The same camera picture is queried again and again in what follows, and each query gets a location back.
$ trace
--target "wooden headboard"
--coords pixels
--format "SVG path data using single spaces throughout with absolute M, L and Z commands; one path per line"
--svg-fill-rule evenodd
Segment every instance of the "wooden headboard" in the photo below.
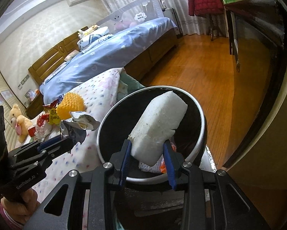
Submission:
M 52 47 L 29 68 L 29 73 L 38 85 L 41 85 L 64 62 L 69 53 L 74 50 L 79 51 L 78 41 L 78 32 L 75 32 Z

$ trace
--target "black trash bin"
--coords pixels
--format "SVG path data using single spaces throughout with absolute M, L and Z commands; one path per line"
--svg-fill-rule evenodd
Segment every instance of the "black trash bin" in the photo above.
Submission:
M 163 93 L 173 91 L 188 105 L 186 114 L 174 134 L 177 151 L 186 161 L 200 165 L 207 139 L 207 123 L 198 101 L 188 92 L 172 86 L 147 87 L 129 94 L 106 114 L 97 136 L 98 154 L 107 162 L 113 153 L 121 150 L 144 110 L 151 100 Z M 127 187 L 141 191 L 170 190 L 167 174 L 143 172 L 138 161 L 131 157 Z

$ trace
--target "blue bedsheet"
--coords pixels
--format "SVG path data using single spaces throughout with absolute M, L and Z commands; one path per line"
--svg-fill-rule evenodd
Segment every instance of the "blue bedsheet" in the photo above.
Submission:
M 86 53 L 79 53 L 40 86 L 44 103 L 53 102 L 108 69 L 124 67 L 173 27 L 176 26 L 169 18 L 157 18 L 123 30 Z

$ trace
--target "red jacket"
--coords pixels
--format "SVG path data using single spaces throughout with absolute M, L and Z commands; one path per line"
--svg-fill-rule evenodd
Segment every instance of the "red jacket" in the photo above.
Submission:
M 221 0 L 188 0 L 188 14 L 190 16 L 222 14 L 223 10 Z

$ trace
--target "silver screw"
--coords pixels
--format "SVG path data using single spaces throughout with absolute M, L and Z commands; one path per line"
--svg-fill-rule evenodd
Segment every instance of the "silver screw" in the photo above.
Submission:
M 183 166 L 185 168 L 190 168 L 192 166 L 192 163 L 191 162 L 183 162 Z
M 111 163 L 104 163 L 103 164 L 103 168 L 106 168 L 106 169 L 109 169 L 112 167 L 112 164 Z
M 226 175 L 226 172 L 224 170 L 217 170 L 217 174 L 219 176 L 225 176 Z
M 69 176 L 71 176 L 71 177 L 74 177 L 74 176 L 76 176 L 78 174 L 78 172 L 76 171 L 76 170 L 71 170 L 70 172 L 69 172 Z

